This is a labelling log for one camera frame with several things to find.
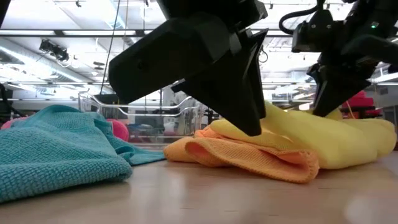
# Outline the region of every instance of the ceiling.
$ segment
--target ceiling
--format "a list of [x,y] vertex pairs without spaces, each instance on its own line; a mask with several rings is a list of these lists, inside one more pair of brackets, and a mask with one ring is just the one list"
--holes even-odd
[[[266,4],[268,17],[251,26],[253,29],[279,29],[279,19],[293,11],[313,7],[315,0],[263,0]],[[335,20],[344,19],[351,5],[342,4],[341,0],[328,0],[328,7]],[[144,29],[152,30],[165,21],[165,18],[155,1],[149,2],[149,7],[143,0],[81,0],[80,7],[75,0],[12,0],[3,22],[2,29],[30,30],[112,30],[114,22],[117,30]],[[288,28],[294,28],[310,16],[291,19],[285,23]],[[44,55],[39,46],[43,39],[67,49],[71,59],[65,63],[57,62],[52,56]],[[101,82],[104,70],[97,70],[93,62],[106,63],[129,45],[137,42],[139,37],[0,37],[0,46],[12,49],[16,57],[21,55],[31,59],[33,66],[27,68],[28,73],[40,73],[38,70],[50,70],[47,77],[34,76],[36,80],[54,80],[55,82]],[[308,79],[305,72],[308,66],[314,64],[318,54],[293,54],[290,52],[292,39],[290,37],[266,38],[264,50],[268,54],[266,63],[261,64],[264,82],[304,82]],[[2,77],[0,81],[9,80]],[[31,81],[19,75],[13,80]],[[273,86],[266,91],[278,90],[278,93],[301,94],[313,91],[313,88],[299,89],[297,86]]]

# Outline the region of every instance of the orange towel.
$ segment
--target orange towel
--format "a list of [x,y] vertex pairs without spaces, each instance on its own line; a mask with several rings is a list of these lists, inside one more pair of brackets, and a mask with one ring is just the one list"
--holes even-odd
[[313,180],[319,170],[313,152],[279,151],[273,147],[226,138],[209,126],[164,149],[166,158],[177,162],[198,162],[208,167],[236,166],[273,179],[294,183]]

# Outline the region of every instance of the microfiber cloth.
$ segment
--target microfiber cloth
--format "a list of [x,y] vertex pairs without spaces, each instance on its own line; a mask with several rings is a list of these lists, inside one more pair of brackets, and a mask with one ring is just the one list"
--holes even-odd
[[311,111],[288,111],[266,102],[262,134],[250,137],[227,120],[212,122],[194,138],[165,148],[170,161],[210,167],[238,166],[274,179],[306,183],[318,169],[342,169],[375,161],[396,144],[394,125],[381,119],[325,118]]
[[114,137],[99,114],[49,106],[0,130],[0,202],[102,180],[122,181],[131,166],[164,159]]

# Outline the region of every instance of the wooden table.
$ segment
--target wooden table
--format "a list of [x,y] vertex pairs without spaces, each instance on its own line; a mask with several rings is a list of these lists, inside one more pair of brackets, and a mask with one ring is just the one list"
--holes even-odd
[[125,183],[0,205],[0,223],[398,223],[398,152],[323,171],[308,185],[198,164],[157,162]]

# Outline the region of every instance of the blue towel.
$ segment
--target blue towel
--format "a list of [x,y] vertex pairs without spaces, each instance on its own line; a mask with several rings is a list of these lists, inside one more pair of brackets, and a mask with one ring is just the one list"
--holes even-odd
[[99,114],[53,105],[0,131],[0,203],[102,180],[165,159],[113,135]]

